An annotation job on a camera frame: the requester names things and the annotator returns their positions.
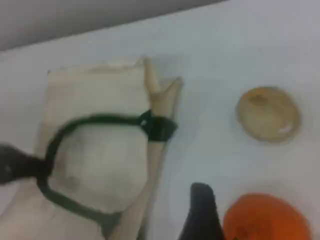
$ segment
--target orange fruit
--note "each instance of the orange fruit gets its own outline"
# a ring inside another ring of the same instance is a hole
[[[305,217],[289,203],[267,194],[240,197],[223,219],[226,240],[311,240]]]

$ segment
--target white surface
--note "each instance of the white surface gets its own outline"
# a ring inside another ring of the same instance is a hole
[[[320,233],[320,1],[231,0],[0,55],[0,138],[33,149],[49,69],[149,55],[162,78],[181,75],[179,130],[171,141],[149,231],[177,239],[192,182],[215,191],[219,214],[241,194],[285,198]],[[276,85],[294,96],[301,132],[261,144],[235,120],[251,87]]]

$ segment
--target black strap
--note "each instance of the black strap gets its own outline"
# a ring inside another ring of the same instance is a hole
[[[88,125],[126,125],[138,126],[148,135],[149,141],[165,142],[170,139],[177,125],[168,118],[154,116],[149,110],[139,117],[123,116],[116,114],[95,114],[88,117],[82,117],[72,120],[57,131],[50,141],[45,155],[46,171],[36,176],[37,186],[43,195],[51,202],[77,214],[84,218],[91,219],[103,226],[105,229],[113,229],[120,218],[121,213],[106,214],[98,210],[86,207],[59,192],[54,191],[48,184],[48,178],[51,175],[55,158],[62,141],[73,133],[76,129]]]

